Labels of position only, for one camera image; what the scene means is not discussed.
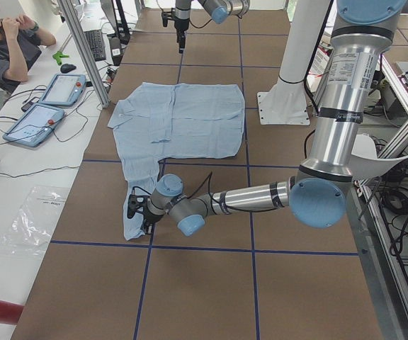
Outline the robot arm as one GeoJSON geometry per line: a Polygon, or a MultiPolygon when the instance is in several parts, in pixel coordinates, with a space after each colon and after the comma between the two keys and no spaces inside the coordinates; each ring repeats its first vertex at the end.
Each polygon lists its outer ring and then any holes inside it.
{"type": "MultiPolygon", "coordinates": [[[[167,26],[168,18],[174,22],[176,29],[176,41],[178,43],[178,52],[182,54],[186,47],[186,32],[189,29],[191,23],[191,0],[179,0],[175,1],[175,6],[171,12],[164,15],[164,25],[167,26]]],[[[249,0],[208,0],[198,1],[203,9],[210,16],[210,20],[216,24],[223,23],[229,16],[237,16],[241,18],[250,7],[249,0]]]]}
{"type": "Polygon", "coordinates": [[[206,193],[190,199],[179,177],[160,178],[143,205],[146,226],[170,216],[185,234],[199,230],[211,215],[260,213],[289,207],[311,227],[325,228],[346,211],[346,193],[355,178],[349,162],[363,107],[380,54],[392,44],[404,1],[338,1],[331,34],[333,53],[310,153],[285,182],[206,193]]]}

